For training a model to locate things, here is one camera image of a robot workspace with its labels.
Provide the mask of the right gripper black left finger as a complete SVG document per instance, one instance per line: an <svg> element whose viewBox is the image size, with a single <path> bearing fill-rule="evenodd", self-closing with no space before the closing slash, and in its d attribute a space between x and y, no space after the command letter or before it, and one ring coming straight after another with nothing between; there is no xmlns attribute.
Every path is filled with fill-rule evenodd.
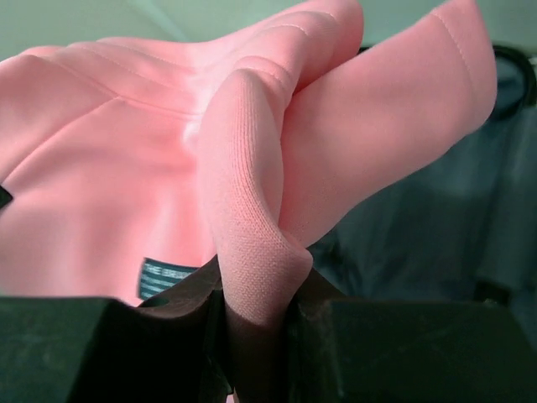
<svg viewBox="0 0 537 403"><path fill-rule="evenodd" d="M223 402L226 326L211 260L139 306L111 298L1 300L4 402Z"/></svg>

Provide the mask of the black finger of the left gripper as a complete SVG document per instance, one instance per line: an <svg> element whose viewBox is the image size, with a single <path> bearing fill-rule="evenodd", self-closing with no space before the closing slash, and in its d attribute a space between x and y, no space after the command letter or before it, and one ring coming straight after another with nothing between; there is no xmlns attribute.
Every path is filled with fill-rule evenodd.
<svg viewBox="0 0 537 403"><path fill-rule="evenodd" d="M0 186L0 209L8 206L9 203L13 200L13 196L9 191Z"/></svg>

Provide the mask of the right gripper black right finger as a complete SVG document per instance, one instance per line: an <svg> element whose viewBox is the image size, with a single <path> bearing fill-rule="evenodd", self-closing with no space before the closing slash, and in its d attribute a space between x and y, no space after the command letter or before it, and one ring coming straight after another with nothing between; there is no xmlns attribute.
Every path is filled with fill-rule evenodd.
<svg viewBox="0 0 537 403"><path fill-rule="evenodd" d="M312 270L287 316L289 402L533 402L536 354L511 312L369 301Z"/></svg>

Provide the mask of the pink sweatshirt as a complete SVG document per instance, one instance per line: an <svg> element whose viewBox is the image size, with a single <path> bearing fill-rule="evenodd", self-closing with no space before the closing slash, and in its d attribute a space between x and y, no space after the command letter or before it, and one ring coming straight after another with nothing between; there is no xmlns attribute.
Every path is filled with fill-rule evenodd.
<svg viewBox="0 0 537 403"><path fill-rule="evenodd" d="M202 43L106 38L1 64L1 289L138 302L146 258L218 258L240 402L277 402L308 248L481 126L496 66L473 1L361 52L355 1Z"/></svg>

